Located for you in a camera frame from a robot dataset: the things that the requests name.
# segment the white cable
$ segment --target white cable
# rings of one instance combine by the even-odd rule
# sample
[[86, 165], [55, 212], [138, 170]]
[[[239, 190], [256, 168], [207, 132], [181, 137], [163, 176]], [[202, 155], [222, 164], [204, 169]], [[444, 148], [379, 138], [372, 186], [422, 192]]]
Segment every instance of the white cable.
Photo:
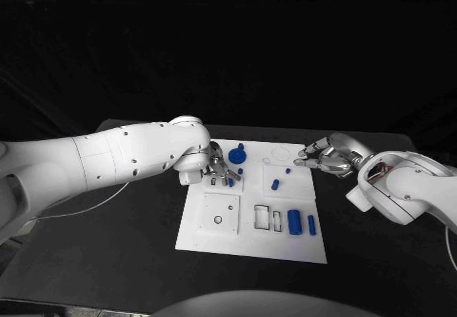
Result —
[[95, 205], [93, 207], [83, 209], [82, 211], [76, 211], [75, 213], [65, 213], [62, 215], [55, 215], [55, 216], [44, 216], [44, 217], [36, 217], [33, 219], [30, 219], [30, 221], [33, 220], [42, 220], [42, 219], [49, 219], [49, 218], [57, 218], [57, 217], [66, 217], [66, 216], [72, 216], [72, 215], [78, 215], [78, 213], [85, 213], [86, 211], [92, 210], [93, 208], [99, 207], [106, 201], [109, 201], [114, 196], [122, 191], [122, 189], [125, 188], [125, 186], [128, 185], [128, 183], [125, 183], [125, 185], [122, 186], [122, 188], [117, 191], [117, 193], [105, 200], [102, 201], [98, 205]]
[[445, 227], [445, 245], [447, 245], [447, 253], [450, 254], [450, 261], [452, 262], [454, 269], [457, 271], [457, 265], [452, 258], [452, 252], [450, 251], [450, 229]]

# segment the white foam board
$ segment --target white foam board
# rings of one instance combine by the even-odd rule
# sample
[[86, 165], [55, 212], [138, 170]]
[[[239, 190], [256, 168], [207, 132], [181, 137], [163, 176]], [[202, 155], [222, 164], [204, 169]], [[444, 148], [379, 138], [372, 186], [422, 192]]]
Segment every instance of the white foam board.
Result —
[[[266, 143], [238, 140], [213, 139], [223, 150], [228, 167], [236, 172], [243, 169], [242, 182], [235, 187], [220, 186], [220, 179], [212, 185], [212, 176], [202, 183], [190, 185], [183, 208], [183, 217], [176, 240], [176, 249], [238, 256], [253, 256], [300, 262], [327, 263], [323, 232], [315, 208], [315, 193], [310, 169], [292, 165], [300, 144]], [[229, 151], [238, 143], [245, 145], [246, 160], [242, 164], [229, 162]], [[279, 188], [272, 191], [274, 179], [279, 180]], [[207, 196], [213, 207], [206, 207]], [[225, 206], [238, 198], [238, 213], [228, 213]], [[269, 230], [255, 229], [253, 206], [268, 206]], [[288, 233], [287, 211], [300, 211], [304, 233], [292, 236]], [[281, 232], [274, 232], [274, 211], [279, 212]], [[215, 223], [215, 217], [223, 212], [236, 218], [230, 222], [229, 230]], [[317, 235], [310, 235], [307, 216], [314, 216]]]

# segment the black tabletop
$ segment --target black tabletop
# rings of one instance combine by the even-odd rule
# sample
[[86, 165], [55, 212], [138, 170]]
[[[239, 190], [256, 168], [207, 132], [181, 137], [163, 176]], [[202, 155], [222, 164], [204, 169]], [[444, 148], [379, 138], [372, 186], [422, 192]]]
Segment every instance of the black tabletop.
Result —
[[[109, 120], [102, 129], [128, 124]], [[207, 125], [213, 138], [310, 144], [330, 131]], [[414, 150], [409, 138], [349, 133], [376, 151]], [[174, 249], [187, 188], [177, 172], [132, 182], [95, 210], [42, 220], [0, 280], [0, 297], [153, 313], [217, 291], [313, 295], [383, 316], [457, 315], [457, 273], [444, 226], [428, 214], [408, 226], [362, 213], [344, 195], [356, 179], [313, 171], [328, 264]], [[46, 214], [99, 203], [118, 186], [88, 192]], [[457, 250], [451, 234], [451, 247]]]

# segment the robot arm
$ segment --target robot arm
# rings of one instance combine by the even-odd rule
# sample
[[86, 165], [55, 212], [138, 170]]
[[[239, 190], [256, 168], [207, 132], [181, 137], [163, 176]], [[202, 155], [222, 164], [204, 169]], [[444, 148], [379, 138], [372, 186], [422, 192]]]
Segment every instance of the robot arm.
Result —
[[0, 143], [0, 244], [50, 205], [82, 192], [171, 166], [183, 185], [200, 182], [215, 156], [209, 142], [202, 121], [184, 116], [79, 137]]
[[341, 133], [313, 143], [298, 156], [320, 149], [324, 151], [318, 159], [302, 158], [294, 163], [320, 168], [340, 178], [357, 171], [357, 186], [346, 197], [359, 210], [375, 207], [402, 225], [428, 212], [457, 234], [457, 176], [448, 168], [412, 152], [376, 154]]

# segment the small square panel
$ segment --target small square panel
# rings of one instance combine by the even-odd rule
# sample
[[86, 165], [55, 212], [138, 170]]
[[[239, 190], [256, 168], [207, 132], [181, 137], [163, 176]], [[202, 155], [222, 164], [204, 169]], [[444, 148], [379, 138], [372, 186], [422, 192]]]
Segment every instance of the small square panel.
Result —
[[239, 196], [204, 194], [197, 231], [238, 234]]

